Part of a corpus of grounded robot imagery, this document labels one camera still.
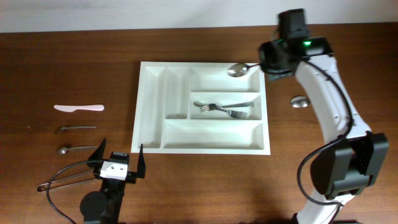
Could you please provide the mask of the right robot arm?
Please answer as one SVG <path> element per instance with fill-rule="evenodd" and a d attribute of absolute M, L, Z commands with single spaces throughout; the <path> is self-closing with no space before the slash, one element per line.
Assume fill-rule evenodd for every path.
<path fill-rule="evenodd" d="M 314 186 L 292 223 L 332 223 L 372 186 L 389 143 L 356 111 L 324 37 L 312 37 L 303 9 L 278 15 L 259 62 L 142 62 L 132 152 L 268 155 L 266 80 L 294 77 L 320 123 L 324 145 L 305 157 Z"/>

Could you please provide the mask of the small metal teaspoon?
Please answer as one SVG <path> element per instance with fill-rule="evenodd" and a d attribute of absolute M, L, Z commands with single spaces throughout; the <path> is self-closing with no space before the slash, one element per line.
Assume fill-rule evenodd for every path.
<path fill-rule="evenodd" d="M 72 151 L 84 151 L 84 150 L 91 150 L 91 149 L 96 149 L 96 146 L 77 146 L 77 147 L 61 147 L 57 152 L 60 155 L 66 154 L 68 152 Z"/>
<path fill-rule="evenodd" d="M 76 130 L 76 129 L 96 129 L 96 126 L 63 126 L 59 128 L 55 134 L 60 134 L 68 130 Z"/>

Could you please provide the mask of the white handled fork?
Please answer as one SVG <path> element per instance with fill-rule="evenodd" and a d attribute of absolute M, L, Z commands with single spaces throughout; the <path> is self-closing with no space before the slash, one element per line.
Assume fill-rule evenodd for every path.
<path fill-rule="evenodd" d="M 242 111 L 227 110 L 227 109 L 224 109 L 224 108 L 220 108 L 220 109 L 213 110 L 213 111 L 224 112 L 231 118 L 243 119 L 243 118 L 247 118 L 248 117 L 248 113 L 242 112 Z"/>

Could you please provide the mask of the metal tongs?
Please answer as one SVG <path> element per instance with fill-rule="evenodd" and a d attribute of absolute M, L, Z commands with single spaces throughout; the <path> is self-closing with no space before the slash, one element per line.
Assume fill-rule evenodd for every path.
<path fill-rule="evenodd" d="M 36 188 L 36 191 L 38 193 L 44 193 L 47 191 L 47 189 L 50 189 L 50 190 L 60 189 L 63 187 L 69 187 L 69 186 L 73 186 L 73 185 L 88 183 L 88 182 L 91 182 L 92 180 L 95 180 L 95 177 L 93 175 L 93 169 L 90 169 L 90 170 L 86 170 L 83 172 L 79 172 L 77 174 L 62 177 L 61 179 L 54 180 L 50 186 L 49 186 L 48 182 L 46 182 L 44 184 L 40 184 Z"/>

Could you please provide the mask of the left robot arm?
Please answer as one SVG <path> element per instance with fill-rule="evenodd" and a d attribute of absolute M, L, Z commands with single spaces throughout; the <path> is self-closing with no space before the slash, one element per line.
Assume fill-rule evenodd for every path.
<path fill-rule="evenodd" d="M 118 223 L 126 185 L 135 184 L 137 179 L 146 175 L 142 146 L 135 172 L 129 170 L 128 153 L 114 151 L 109 159 L 105 159 L 105 147 L 104 139 L 88 158 L 88 167 L 93 168 L 94 177 L 102 184 L 98 191 L 87 193 L 81 200 L 80 212 L 84 223 Z"/>

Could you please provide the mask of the pink plastic knife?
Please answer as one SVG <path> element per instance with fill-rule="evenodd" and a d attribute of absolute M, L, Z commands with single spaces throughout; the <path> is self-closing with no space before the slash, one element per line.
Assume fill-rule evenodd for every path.
<path fill-rule="evenodd" d="M 71 113 L 76 110 L 87 110 L 87 111 L 103 111 L 104 105 L 80 105 L 80 106 L 72 106 L 72 105 L 54 105 L 56 110 Z"/>

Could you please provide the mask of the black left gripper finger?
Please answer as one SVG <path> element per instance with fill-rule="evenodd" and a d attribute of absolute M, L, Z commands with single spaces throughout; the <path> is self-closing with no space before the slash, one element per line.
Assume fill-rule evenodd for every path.
<path fill-rule="evenodd" d="M 139 149 L 139 158 L 137 161 L 137 178 L 144 179 L 146 176 L 146 163 L 144 159 L 144 146 L 140 145 Z"/>
<path fill-rule="evenodd" d="M 88 158 L 89 161 L 100 161 L 103 158 L 104 150 L 106 147 L 106 139 L 103 139 L 99 147 Z"/>

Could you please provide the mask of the large metal spoon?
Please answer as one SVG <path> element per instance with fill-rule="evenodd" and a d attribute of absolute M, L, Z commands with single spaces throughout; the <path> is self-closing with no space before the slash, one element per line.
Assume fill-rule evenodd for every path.
<path fill-rule="evenodd" d="M 310 100 L 306 96 L 296 96 L 290 100 L 293 108 L 306 108 L 310 105 Z"/>
<path fill-rule="evenodd" d="M 250 68 L 258 66 L 259 63 L 248 65 L 246 63 L 236 63 L 227 69 L 227 74 L 231 77 L 242 77 L 247 74 Z"/>

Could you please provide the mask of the metal fork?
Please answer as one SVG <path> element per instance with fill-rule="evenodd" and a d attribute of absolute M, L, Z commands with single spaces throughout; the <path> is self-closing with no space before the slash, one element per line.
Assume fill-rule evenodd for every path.
<path fill-rule="evenodd" d="M 206 112 L 206 111 L 217 110 L 220 108 L 254 107 L 254 102 L 249 101 L 249 102 L 244 102 L 244 103 L 220 106 L 220 105 L 217 105 L 216 103 L 204 104 L 204 103 L 200 103 L 198 101 L 194 101 L 193 105 L 196 107 L 199 107 L 200 112 Z"/>

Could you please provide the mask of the white cutlery tray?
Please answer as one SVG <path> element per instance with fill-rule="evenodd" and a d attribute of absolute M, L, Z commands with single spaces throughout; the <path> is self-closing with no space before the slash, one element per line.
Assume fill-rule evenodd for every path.
<path fill-rule="evenodd" d="M 251 68 L 231 77 L 231 63 L 141 62 L 131 151 L 161 154 L 271 153 L 264 73 Z M 254 107 L 224 108 L 248 113 L 231 118 L 201 113 L 194 101 Z"/>

